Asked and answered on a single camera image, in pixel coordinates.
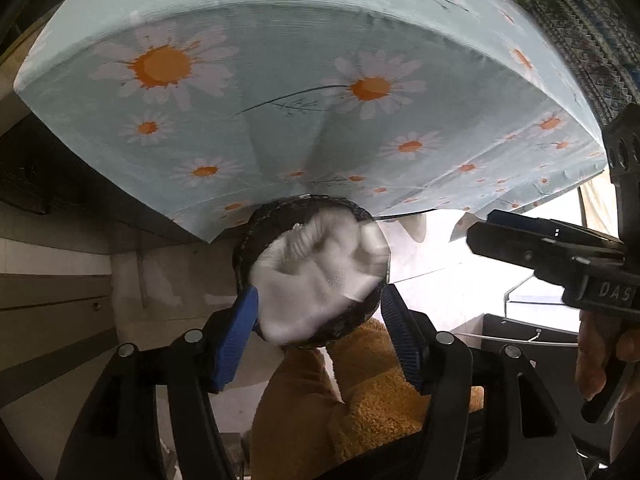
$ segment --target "human hand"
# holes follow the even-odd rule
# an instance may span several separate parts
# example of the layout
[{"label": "human hand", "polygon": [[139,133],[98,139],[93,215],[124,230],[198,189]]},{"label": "human hand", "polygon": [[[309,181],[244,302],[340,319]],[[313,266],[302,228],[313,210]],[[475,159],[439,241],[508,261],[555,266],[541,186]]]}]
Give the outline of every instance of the human hand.
[{"label": "human hand", "polygon": [[[621,361],[640,362],[640,328],[632,328],[618,337],[619,333],[619,319],[585,310],[580,312],[575,383],[587,400],[593,399],[604,388],[607,382],[605,368],[613,352]],[[621,402],[636,393],[640,393],[640,366],[636,368]]]}]

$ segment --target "finger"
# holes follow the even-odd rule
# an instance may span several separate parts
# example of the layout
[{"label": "finger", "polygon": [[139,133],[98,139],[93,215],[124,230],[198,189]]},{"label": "finger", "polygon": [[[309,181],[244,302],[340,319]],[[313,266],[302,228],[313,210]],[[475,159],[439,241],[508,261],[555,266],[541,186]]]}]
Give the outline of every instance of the finger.
[{"label": "finger", "polygon": [[604,363],[607,360],[607,345],[596,328],[596,315],[591,312],[583,312],[580,318],[575,383],[583,397],[590,400],[602,391],[607,381],[604,371]]},{"label": "finger", "polygon": [[640,361],[640,329],[627,330],[616,345],[618,359],[628,363]]},{"label": "finger", "polygon": [[622,401],[628,400],[635,394],[640,394],[640,364],[636,366],[636,372],[631,377],[629,386],[626,388]]}]

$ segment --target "white cloth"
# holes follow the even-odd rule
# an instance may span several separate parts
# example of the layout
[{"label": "white cloth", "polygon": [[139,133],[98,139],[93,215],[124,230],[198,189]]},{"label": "white cloth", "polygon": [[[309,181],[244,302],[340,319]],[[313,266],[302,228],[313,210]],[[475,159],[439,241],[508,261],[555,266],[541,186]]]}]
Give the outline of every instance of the white cloth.
[{"label": "white cloth", "polygon": [[322,210],[267,247],[251,269],[265,339],[302,341],[364,300],[386,277],[389,247],[375,222]]}]

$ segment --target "floor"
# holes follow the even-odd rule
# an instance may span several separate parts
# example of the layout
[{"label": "floor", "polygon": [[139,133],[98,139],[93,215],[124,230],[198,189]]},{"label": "floor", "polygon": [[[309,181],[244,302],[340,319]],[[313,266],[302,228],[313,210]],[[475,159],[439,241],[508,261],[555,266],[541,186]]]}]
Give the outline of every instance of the floor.
[{"label": "floor", "polygon": [[[573,199],[562,199],[562,210],[568,200]],[[557,206],[543,208],[539,208],[540,216],[562,216],[556,214]],[[390,281],[409,308],[428,314],[437,329],[476,332],[481,328],[482,314],[503,315],[504,293],[531,272],[474,256],[464,238],[450,242],[462,215],[459,211],[438,210],[379,225],[391,247]],[[577,221],[571,215],[559,219],[579,223],[579,213]],[[113,305],[120,341],[134,342],[140,349],[165,346],[188,329],[202,327],[211,312],[231,306],[236,296],[230,264],[233,246],[234,240],[220,240],[145,253],[145,307],[136,254],[113,255]],[[235,380],[224,392],[211,396],[221,432],[249,429],[260,396],[281,358],[279,348],[252,334]],[[173,449],[166,391],[162,388],[158,389],[158,406],[162,439]]]}]

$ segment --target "black handle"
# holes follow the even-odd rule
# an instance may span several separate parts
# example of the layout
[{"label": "black handle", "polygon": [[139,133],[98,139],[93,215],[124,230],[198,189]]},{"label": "black handle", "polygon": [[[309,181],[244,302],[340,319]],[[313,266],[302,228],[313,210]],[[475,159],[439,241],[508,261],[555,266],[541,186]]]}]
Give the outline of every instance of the black handle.
[{"label": "black handle", "polygon": [[580,410],[582,418],[591,424],[607,424],[625,393],[635,369],[636,363],[626,363],[612,355],[605,368],[607,383],[599,394],[583,404]]}]

